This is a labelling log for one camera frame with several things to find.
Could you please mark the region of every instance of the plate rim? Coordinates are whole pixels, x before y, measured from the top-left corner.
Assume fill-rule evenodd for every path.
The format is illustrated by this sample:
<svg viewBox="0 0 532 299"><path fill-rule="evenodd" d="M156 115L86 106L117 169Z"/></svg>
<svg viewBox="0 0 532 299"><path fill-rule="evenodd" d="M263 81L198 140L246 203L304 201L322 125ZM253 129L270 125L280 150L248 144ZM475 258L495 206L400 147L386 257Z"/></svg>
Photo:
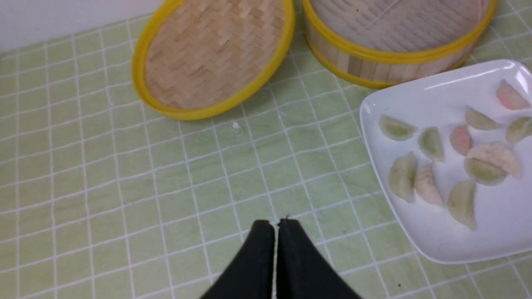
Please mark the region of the plate rim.
<svg viewBox="0 0 532 299"><path fill-rule="evenodd" d="M460 260L441 260L439 258L436 258L430 254L428 254L427 252L425 252L423 249L420 248L420 246L418 245L418 243L416 243L412 236L410 235L409 231L405 228L405 225L403 223L403 221L401 220L401 218L397 215L397 211L395 209L395 206L392 204L392 200L390 199L390 196L388 195L388 193L385 191L385 185L384 185L384 182L383 180L381 179L381 175L379 175L378 171L377 171L377 167L375 165L375 160L373 158L373 152L371 150L371 146L369 145L369 143L367 142L367 137L366 137L366 133L367 133L367 129L365 128L365 125L364 125L364 119L366 118L364 115L367 115L368 113L365 113L364 112L364 109L363 107L365 105L368 105L368 102L372 100L372 98L375 97L375 94L379 94L383 91L387 91L387 92L390 92L390 90L394 90L394 89L402 89L406 86L412 86L412 85L418 85L418 84L422 84L424 83L425 81L429 81L429 80L433 80L435 78L438 78L438 77L443 77L443 76L448 76L449 74L453 74L453 73L460 73L460 72L463 72L464 69L468 69L468 70L474 70L474 69L481 69L483 66L487 65L487 64L497 64L497 63L500 63L500 64L514 64L515 66L514 67L517 67L519 69L525 69L525 70L528 70L529 73L530 70L524 66L522 63L518 62L518 61L515 61L515 60L511 60L511 59L497 59L497 60L490 60L490 61L486 61L486 62L481 62L481 63L477 63L477 64L473 64L473 65L469 65L467 67L462 67L462 68L459 68L459 69L454 69L454 70L451 70L451 71L446 71L446 72L442 72L442 73L438 73L438 74L435 74L435 75L432 75L432 76L427 76L427 77L424 77L424 78L421 78L421 79L417 79L417 80L412 80L412 81L409 81L409 82L405 82L405 83L402 83L402 84L399 84L399 85L395 85L395 86L391 86L391 87L388 87L388 88L385 88L385 89L382 89L382 90L378 90L370 95L368 95L366 98L364 98L364 100L362 101L362 103L360 104L360 108L359 108L359 119L360 119L360 126L361 126L361 131L362 131L362 138L364 138L364 144L365 144L365 147L366 147L366 150L368 151L368 156L369 156L369 159L370 159L370 162L371 162L371 166L373 167L373 171L374 173L376 174L376 177L377 177L377 180L379 182L379 186L381 188L381 191L384 195L384 197L386 198L386 201L388 202L388 206L390 207L390 209L392 210L394 216L395 216L395 219L397 220L397 223L399 223L399 226L401 227L401 229L403 230L403 232L405 233L406 237L408 238L408 240L410 241L410 243L414 246L414 248L419 252L421 253L425 258L427 258L428 260L430 261L433 261L435 263L439 263L439 264L448 264L448 265L451 265L451 264L468 264L468 263L475 263L475 262L483 262L483 261L489 261L489 260L495 260L495 259L500 259L500 258L505 258L507 256L511 256L511 255L516 255L516 254L520 254L520 253L525 253L525 252L528 252L528 251L531 251L532 250L532 247L529 247L529 248L525 248L525 249L522 249L522 250L517 250L517 251L512 251L512 252L507 252L507 253L504 253L504 254L495 254L495 255L490 255L488 257L485 257L485 258L477 258L477 259L460 259Z"/></svg>

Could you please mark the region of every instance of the dumpling wrapper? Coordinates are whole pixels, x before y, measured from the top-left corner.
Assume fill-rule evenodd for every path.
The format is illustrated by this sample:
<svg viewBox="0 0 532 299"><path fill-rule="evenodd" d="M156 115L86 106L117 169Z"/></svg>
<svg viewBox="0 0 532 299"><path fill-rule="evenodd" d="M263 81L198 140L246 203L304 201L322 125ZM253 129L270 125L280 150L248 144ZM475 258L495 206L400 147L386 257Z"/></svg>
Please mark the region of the dumpling wrapper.
<svg viewBox="0 0 532 299"><path fill-rule="evenodd" d="M475 191L477 185L472 180L457 182L447 200L449 214L471 230L477 229L475 219Z"/></svg>
<svg viewBox="0 0 532 299"><path fill-rule="evenodd" d="M398 197L411 203L414 201L414 176L417 159L414 152L409 152L404 157L397 158L388 174L390 190Z"/></svg>
<svg viewBox="0 0 532 299"><path fill-rule="evenodd" d="M425 165L415 173L414 188L427 203L443 206L442 197L434 184L433 164Z"/></svg>
<svg viewBox="0 0 532 299"><path fill-rule="evenodd" d="M501 80L501 84L497 89L497 98L505 108L510 110L522 110L532 107L505 79Z"/></svg>
<svg viewBox="0 0 532 299"><path fill-rule="evenodd" d="M490 131L499 128L501 125L483 113L467 106L465 111L465 120L468 125L477 130Z"/></svg>
<svg viewBox="0 0 532 299"><path fill-rule="evenodd" d="M519 117L508 126L506 130L506 141L510 145L515 145L521 140L532 135L532 118Z"/></svg>
<svg viewBox="0 0 532 299"><path fill-rule="evenodd" d="M438 128L430 127L426 129L421 136L419 136L418 145L427 158L441 163L445 162Z"/></svg>
<svg viewBox="0 0 532 299"><path fill-rule="evenodd" d="M379 127L384 136L395 141L405 141L412 136L418 130L417 127L412 126L406 122L398 119L391 118L386 115L381 115L379 118Z"/></svg>
<svg viewBox="0 0 532 299"><path fill-rule="evenodd" d="M462 156L467 155L473 143L466 124L455 127L449 136L449 140L453 149Z"/></svg>
<svg viewBox="0 0 532 299"><path fill-rule="evenodd" d="M476 158L464 159L464 167L471 179L484 186L496 186L508 176L499 167Z"/></svg>
<svg viewBox="0 0 532 299"><path fill-rule="evenodd" d="M497 166L515 178L520 179L521 165L512 149L503 142L482 143L474 146L466 158L476 158Z"/></svg>

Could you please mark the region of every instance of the yellow rim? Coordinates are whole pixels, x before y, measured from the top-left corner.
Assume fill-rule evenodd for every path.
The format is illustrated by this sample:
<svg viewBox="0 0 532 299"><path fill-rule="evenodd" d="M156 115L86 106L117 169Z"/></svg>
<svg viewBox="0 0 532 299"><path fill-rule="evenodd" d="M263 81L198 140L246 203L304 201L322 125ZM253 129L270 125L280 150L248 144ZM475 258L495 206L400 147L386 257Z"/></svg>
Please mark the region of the yellow rim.
<svg viewBox="0 0 532 299"><path fill-rule="evenodd" d="M167 0L161 7L153 14L152 18L140 34L140 37L133 53L131 62L131 76L135 89L140 98L151 108L164 114L167 117L179 120L199 120L209 118L225 111L230 110L244 100L248 99L257 92L270 78L281 65L283 59L288 53L295 30L295 10L292 0L282 0L285 9L285 23L282 29L281 40L270 62L262 70L261 73L246 87L244 87L236 95L220 102L216 105L197 110L182 110L167 107L161 104L156 98L152 96L146 86L144 64L149 46L153 38L157 34L159 27L165 22L170 14L176 10L185 0Z"/></svg>
<svg viewBox="0 0 532 299"><path fill-rule="evenodd" d="M383 89L383 88L387 88L387 87L399 84L399 82L397 82L397 83L389 83L389 82L381 82L381 81L371 81L371 80L360 78L360 77L354 76L354 75L352 75L350 73L344 72L343 70L338 68L336 65L330 63L327 59L325 59L325 57L323 57L323 55L321 55L318 52L318 50L314 47L314 45L309 41L309 37L308 37L307 34L305 34L305 39L306 39L307 44L309 45L309 49L312 52L312 54L314 55L314 57L316 57L316 59L326 69L328 69L331 73L333 73L333 74L337 75L338 77L346 80L347 82L351 82L353 84L360 85L360 86L363 86L363 87L368 87L368 88L371 88L371 89ZM466 60L469 58L469 56L471 56L471 54L473 53L474 50L475 50L475 47L473 47L473 50L471 50L468 53L468 55L466 55L456 65L454 65L451 68L451 70L457 69L461 65L463 65L464 62L466 62Z"/></svg>
<svg viewBox="0 0 532 299"><path fill-rule="evenodd" d="M480 24L477 25L471 32L450 44L426 51L393 53L362 47L334 33L318 18L314 12L314 9L312 8L312 5L310 4L310 0L303 0L303 10L305 11L306 17L308 18L310 24L329 43L349 54L350 56L355 56L367 61L387 64L419 64L438 60L455 53L457 48L465 47L482 34L491 21L496 7L497 0L492 0L491 6L489 7L486 17L482 20L482 22L480 22Z"/></svg>

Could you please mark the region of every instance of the white wall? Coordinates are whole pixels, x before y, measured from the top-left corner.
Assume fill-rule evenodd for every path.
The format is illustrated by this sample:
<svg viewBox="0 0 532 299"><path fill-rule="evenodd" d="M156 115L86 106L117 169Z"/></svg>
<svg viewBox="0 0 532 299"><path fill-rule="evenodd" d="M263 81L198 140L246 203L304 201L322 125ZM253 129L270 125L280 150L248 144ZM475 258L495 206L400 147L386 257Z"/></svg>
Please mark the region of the white wall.
<svg viewBox="0 0 532 299"><path fill-rule="evenodd" d="M163 0L0 0L0 53L155 11Z"/></svg>

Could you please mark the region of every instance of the black object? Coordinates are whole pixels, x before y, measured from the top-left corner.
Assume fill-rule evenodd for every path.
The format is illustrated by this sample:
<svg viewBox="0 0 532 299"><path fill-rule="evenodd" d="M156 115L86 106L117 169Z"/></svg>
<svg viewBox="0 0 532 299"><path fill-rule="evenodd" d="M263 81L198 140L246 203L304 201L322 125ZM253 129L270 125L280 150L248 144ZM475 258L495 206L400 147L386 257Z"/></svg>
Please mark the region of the black object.
<svg viewBox="0 0 532 299"><path fill-rule="evenodd" d="M275 231L256 220L246 241L202 299L271 299Z"/></svg>
<svg viewBox="0 0 532 299"><path fill-rule="evenodd" d="M277 246L278 299L362 299L331 268L297 220L282 219ZM246 241L201 299L271 299L275 232L253 223Z"/></svg>

